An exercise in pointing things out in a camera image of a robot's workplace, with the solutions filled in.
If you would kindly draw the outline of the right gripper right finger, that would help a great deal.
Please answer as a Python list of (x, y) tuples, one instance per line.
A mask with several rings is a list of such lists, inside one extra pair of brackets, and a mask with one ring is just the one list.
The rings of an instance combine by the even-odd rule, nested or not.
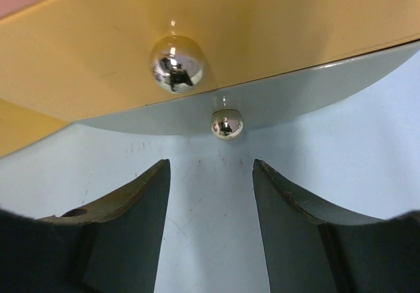
[(272, 292), (419, 291), (419, 212), (359, 214), (262, 160), (253, 189)]

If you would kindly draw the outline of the round pastel drawer box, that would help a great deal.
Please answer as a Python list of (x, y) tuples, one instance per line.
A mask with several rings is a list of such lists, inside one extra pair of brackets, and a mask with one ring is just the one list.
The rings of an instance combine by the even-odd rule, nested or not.
[(1, 154), (169, 100), (150, 61), (174, 35), (209, 91), (415, 41), (419, 0), (1, 0)]

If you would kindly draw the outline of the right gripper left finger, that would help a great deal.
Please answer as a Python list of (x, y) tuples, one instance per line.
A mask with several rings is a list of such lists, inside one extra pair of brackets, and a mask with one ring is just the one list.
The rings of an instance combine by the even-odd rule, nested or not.
[(153, 292), (170, 183), (160, 160), (60, 217), (2, 210), (1, 291)]

